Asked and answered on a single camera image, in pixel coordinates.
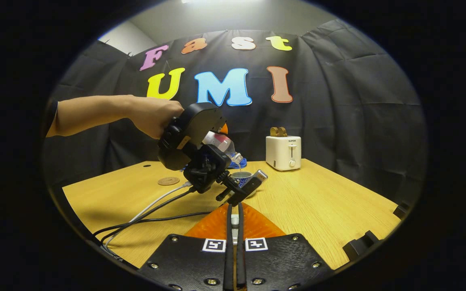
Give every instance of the orange letter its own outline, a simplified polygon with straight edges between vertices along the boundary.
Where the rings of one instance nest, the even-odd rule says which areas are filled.
[[[277,103],[290,103],[292,96],[289,93],[287,86],[287,74],[289,71],[282,67],[267,67],[267,70],[272,74],[272,82],[274,84],[274,94],[271,99]]]
[[[206,39],[205,38],[196,38],[194,40],[191,40],[187,42],[184,45],[183,50],[181,51],[182,54],[193,52],[196,50],[203,49],[207,46]]]
[[[237,36],[231,39],[231,46],[235,50],[252,50],[256,48],[256,45],[253,44],[253,39],[251,37]]]

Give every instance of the human arm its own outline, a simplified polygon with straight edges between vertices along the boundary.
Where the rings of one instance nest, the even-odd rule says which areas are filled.
[[[89,96],[60,101],[47,137],[69,136],[97,125],[129,118],[152,138],[159,139],[183,107],[177,101],[132,95]]]

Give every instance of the white toaster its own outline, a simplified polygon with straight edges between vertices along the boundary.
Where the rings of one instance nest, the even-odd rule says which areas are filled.
[[[266,137],[266,162],[280,171],[301,167],[301,137]]]

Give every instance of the water bottle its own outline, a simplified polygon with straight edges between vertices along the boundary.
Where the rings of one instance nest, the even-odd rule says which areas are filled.
[[[240,161],[243,157],[240,153],[235,151],[233,140],[229,139],[227,136],[209,131],[204,140],[202,140],[202,143],[213,144],[220,151],[224,152],[232,162],[238,164],[240,168]]]

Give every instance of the black curtain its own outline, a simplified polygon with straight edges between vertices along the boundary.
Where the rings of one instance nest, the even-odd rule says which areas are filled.
[[[279,51],[265,38],[288,39],[291,51]],[[231,47],[237,36],[253,38],[256,48]],[[204,37],[202,50],[186,55],[184,45]],[[303,139],[303,158],[361,184],[397,203],[420,194],[425,175],[427,138],[422,107],[407,76],[375,42],[335,20],[296,35],[267,31],[220,31],[189,36],[169,46],[152,68],[140,71],[145,54],[133,57],[98,42],[74,62],[55,89],[58,101],[79,96],[132,94],[146,96],[148,78],[164,73],[159,91],[170,85],[168,72],[185,68],[173,100],[183,107],[197,101],[194,75],[213,72],[223,81],[233,68],[246,68],[246,88],[253,103],[221,109],[237,151],[250,160],[265,160],[270,127],[285,127]],[[289,71],[292,103],[271,100],[268,66]],[[157,160],[157,141],[128,119],[70,137],[45,141],[45,170],[57,187]]]

